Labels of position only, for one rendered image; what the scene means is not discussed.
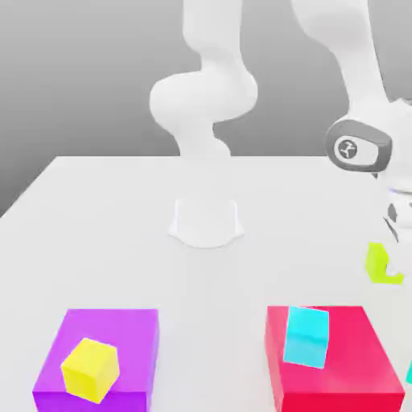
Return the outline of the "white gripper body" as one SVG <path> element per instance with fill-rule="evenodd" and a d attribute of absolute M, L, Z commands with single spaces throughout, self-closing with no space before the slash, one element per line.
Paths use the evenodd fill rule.
<path fill-rule="evenodd" d="M 401 216 L 397 221 L 384 218 L 383 246 L 388 254 L 386 273 L 389 276 L 412 272 L 412 217 Z"/>

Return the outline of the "small lime cube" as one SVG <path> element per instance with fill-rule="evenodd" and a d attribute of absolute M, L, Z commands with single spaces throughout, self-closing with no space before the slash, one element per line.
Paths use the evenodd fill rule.
<path fill-rule="evenodd" d="M 389 255 L 382 243 L 369 242 L 365 270 L 371 282 L 390 285 L 401 285 L 404 274 L 388 274 Z"/>

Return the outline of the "small cyan cube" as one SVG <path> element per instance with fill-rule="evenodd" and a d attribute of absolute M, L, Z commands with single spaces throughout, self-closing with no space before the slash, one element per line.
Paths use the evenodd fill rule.
<path fill-rule="evenodd" d="M 323 369 L 330 335 L 329 312 L 309 307 L 288 307 L 283 361 Z"/>

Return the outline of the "small yellow cube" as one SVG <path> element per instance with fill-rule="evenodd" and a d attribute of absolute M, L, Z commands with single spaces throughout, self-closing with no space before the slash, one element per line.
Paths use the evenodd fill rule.
<path fill-rule="evenodd" d="M 84 337 L 61 366 L 66 392 L 100 404 L 120 376 L 117 348 Z"/>

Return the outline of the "large red box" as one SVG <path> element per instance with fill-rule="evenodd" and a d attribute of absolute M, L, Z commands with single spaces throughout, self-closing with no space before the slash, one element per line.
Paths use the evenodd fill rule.
<path fill-rule="evenodd" d="M 405 390 L 360 306 L 325 306 L 323 369 L 283 361 L 286 306 L 266 312 L 265 349 L 276 412 L 400 412 Z"/>

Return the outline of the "large purple box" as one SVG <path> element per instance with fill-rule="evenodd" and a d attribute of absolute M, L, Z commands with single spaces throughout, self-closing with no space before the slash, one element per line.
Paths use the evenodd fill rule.
<path fill-rule="evenodd" d="M 65 389 L 61 364 L 83 338 L 117 349 L 120 376 L 101 403 Z M 33 388 L 37 412 L 150 412 L 159 348 L 156 309 L 69 309 Z"/>

